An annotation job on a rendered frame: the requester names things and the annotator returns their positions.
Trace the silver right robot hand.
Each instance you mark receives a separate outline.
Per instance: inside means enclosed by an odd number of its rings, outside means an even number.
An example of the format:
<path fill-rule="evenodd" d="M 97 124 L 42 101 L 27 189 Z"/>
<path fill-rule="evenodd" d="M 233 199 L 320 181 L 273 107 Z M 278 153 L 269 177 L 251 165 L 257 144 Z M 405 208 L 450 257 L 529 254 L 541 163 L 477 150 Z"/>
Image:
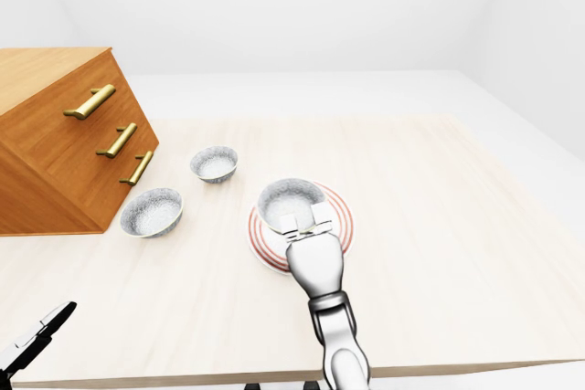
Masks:
<path fill-rule="evenodd" d="M 314 228 L 303 233 L 294 214 L 281 216 L 280 226 L 288 247 L 289 271 L 310 300 L 336 294 L 342 289 L 344 256 L 339 237 L 333 233 L 331 207 L 327 202 L 310 206 Z"/>

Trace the patterned grey bowl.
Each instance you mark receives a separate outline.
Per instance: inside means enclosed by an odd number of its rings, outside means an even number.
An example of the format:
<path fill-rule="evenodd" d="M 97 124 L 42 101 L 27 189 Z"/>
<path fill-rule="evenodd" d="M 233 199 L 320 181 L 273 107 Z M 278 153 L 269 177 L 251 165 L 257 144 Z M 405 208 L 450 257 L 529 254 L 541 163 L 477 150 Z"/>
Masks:
<path fill-rule="evenodd" d="M 326 200 L 318 185 L 300 178 L 284 178 L 266 186 L 257 200 L 261 220 L 274 232 L 283 234 L 281 217 L 294 215 L 298 230 L 309 232 L 315 226 L 312 205 Z"/>
<path fill-rule="evenodd" d="M 175 189 L 155 188 L 146 191 L 123 209 L 121 229 L 132 237 L 161 237 L 178 225 L 183 207 L 183 198 Z"/>
<path fill-rule="evenodd" d="M 211 146 L 191 159 L 190 169 L 200 180 L 219 184 L 236 172 L 238 159 L 236 151 L 228 146 Z"/>

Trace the white plate with red rings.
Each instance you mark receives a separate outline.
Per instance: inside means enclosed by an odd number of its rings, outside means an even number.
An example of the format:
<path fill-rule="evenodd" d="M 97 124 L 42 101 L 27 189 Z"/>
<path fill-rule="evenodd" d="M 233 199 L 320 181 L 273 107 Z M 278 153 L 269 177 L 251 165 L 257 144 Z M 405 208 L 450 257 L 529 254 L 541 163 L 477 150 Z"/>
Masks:
<path fill-rule="evenodd" d="M 332 232 L 338 236 L 343 253 L 351 248 L 354 239 L 354 218 L 346 200 L 330 187 L 313 181 L 325 195 L 332 216 Z M 250 210 L 248 218 L 248 240 L 252 253 L 268 268 L 288 275 L 290 273 L 285 256 L 286 239 L 271 230 L 262 220 L 257 207 Z"/>

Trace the small wooden drawer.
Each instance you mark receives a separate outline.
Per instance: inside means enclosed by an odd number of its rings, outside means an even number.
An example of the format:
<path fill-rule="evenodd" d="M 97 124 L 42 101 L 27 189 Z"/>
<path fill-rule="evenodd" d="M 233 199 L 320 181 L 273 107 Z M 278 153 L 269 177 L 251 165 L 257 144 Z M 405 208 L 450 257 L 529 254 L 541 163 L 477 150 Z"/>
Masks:
<path fill-rule="evenodd" d="M 97 155 L 107 149 L 120 135 L 117 127 L 137 124 L 137 130 L 114 158 Z M 79 122 L 84 130 L 83 144 L 75 149 L 74 173 L 69 179 L 70 189 L 85 214 L 99 230 L 108 228 L 122 202 L 131 190 L 119 182 L 128 178 L 137 164 L 136 154 L 154 151 L 158 140 L 148 120 L 141 112 L 120 113 L 104 119 L 89 118 Z"/>

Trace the medium wooden drawer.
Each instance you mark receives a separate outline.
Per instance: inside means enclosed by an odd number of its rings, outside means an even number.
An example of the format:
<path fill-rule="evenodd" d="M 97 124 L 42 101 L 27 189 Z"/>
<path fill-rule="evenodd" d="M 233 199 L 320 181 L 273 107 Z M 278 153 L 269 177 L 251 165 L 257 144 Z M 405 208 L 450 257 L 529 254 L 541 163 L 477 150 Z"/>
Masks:
<path fill-rule="evenodd" d="M 80 91 L 58 105 L 31 152 L 66 195 L 84 205 L 108 204 L 126 197 L 125 180 L 158 140 L 127 83 L 110 79 L 99 90 Z"/>

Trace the large wooden drawer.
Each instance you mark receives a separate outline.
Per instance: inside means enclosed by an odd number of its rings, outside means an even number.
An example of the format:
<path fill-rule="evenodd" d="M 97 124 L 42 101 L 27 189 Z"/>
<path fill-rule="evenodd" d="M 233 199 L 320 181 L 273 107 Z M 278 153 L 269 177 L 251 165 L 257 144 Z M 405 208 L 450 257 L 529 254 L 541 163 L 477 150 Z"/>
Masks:
<path fill-rule="evenodd" d="M 110 47 L 0 49 L 0 138 L 43 167 L 108 151 L 143 117 Z"/>

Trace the wooden cabinet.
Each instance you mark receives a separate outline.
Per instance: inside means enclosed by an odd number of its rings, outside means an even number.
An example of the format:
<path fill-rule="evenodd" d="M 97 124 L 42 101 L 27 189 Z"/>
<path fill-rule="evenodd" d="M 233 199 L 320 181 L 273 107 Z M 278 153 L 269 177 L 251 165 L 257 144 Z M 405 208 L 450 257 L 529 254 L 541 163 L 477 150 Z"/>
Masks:
<path fill-rule="evenodd" d="M 106 231 L 157 145 L 110 48 L 0 49 L 0 236 Z"/>

